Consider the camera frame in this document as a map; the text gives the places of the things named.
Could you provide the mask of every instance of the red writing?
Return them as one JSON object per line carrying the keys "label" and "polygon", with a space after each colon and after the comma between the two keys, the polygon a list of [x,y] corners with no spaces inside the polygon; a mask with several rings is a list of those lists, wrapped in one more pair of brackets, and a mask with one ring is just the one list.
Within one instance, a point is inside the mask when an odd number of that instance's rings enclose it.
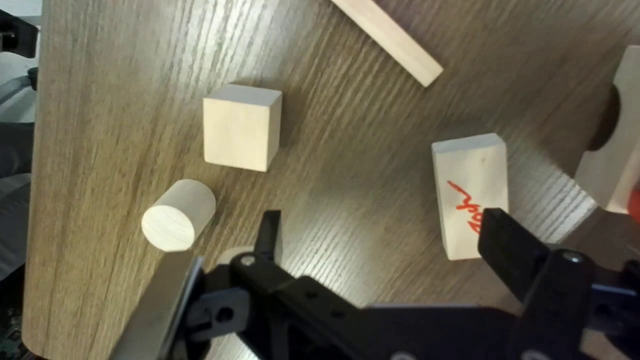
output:
{"label": "red writing", "polygon": [[448,187],[451,187],[456,193],[460,193],[464,198],[461,203],[456,206],[461,213],[467,213],[472,216],[472,220],[467,220],[466,224],[480,234],[480,227],[482,227],[482,209],[480,205],[474,203],[474,198],[456,183],[448,183]]}

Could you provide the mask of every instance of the screw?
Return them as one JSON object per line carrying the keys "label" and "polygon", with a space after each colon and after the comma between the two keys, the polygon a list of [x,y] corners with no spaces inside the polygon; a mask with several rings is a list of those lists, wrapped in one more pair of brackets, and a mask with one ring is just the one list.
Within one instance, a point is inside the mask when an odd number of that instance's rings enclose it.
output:
{"label": "screw", "polygon": [[544,352],[537,351],[525,351],[520,357],[521,360],[549,360]]}
{"label": "screw", "polygon": [[239,264],[244,264],[244,267],[253,267],[253,264],[256,264],[256,256],[241,256],[241,259],[239,259]]}
{"label": "screw", "polygon": [[415,360],[415,358],[408,352],[396,352],[396,355],[391,355],[390,360]]}
{"label": "screw", "polygon": [[562,259],[563,259],[563,260],[569,260],[569,263],[573,263],[573,264],[583,263],[583,259],[582,259],[579,255],[576,255],[576,252],[563,252]]}

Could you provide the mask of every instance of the white cylinder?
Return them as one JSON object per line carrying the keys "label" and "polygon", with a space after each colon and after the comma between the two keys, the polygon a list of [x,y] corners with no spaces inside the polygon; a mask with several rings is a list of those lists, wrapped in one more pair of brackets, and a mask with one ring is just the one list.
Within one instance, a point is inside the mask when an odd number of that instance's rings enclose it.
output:
{"label": "white cylinder", "polygon": [[162,252],[189,251],[215,215],[214,193],[196,180],[178,180],[141,216],[141,232]]}

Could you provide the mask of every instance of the wooden table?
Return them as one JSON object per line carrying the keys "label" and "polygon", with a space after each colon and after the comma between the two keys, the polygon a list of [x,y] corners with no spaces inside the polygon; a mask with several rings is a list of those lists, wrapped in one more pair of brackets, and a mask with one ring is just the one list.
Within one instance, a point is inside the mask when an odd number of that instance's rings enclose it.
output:
{"label": "wooden table", "polygon": [[[497,132],[511,215],[544,241],[569,234],[593,209],[569,177],[640,42],[640,4],[380,7],[446,66],[428,91],[330,0],[46,3],[25,344],[106,358],[159,260],[139,216],[183,177],[219,198],[196,248],[207,268],[280,209],[284,267],[355,304],[513,308],[482,263],[446,260],[429,144]],[[269,174],[203,164],[199,104],[223,82],[284,91]]]}

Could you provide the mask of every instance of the white wooden block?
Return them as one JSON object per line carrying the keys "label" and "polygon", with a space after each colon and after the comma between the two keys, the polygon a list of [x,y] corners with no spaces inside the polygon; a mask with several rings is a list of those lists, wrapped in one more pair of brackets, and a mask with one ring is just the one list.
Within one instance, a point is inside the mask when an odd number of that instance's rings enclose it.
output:
{"label": "white wooden block", "polygon": [[162,252],[189,251],[215,215],[214,193],[196,180],[168,189],[141,216],[146,241]]}
{"label": "white wooden block", "polygon": [[480,259],[483,209],[507,213],[505,144],[482,135],[432,144],[439,232],[449,260]]}
{"label": "white wooden block", "polygon": [[441,66],[408,36],[373,0],[331,0],[368,36],[371,36],[421,87],[429,87]]}
{"label": "white wooden block", "polygon": [[616,72],[620,118],[612,138],[579,160],[576,183],[607,213],[627,215],[640,180],[640,47],[629,47]]}
{"label": "white wooden block", "polygon": [[265,172],[280,149],[282,93],[225,84],[203,98],[203,160]]}

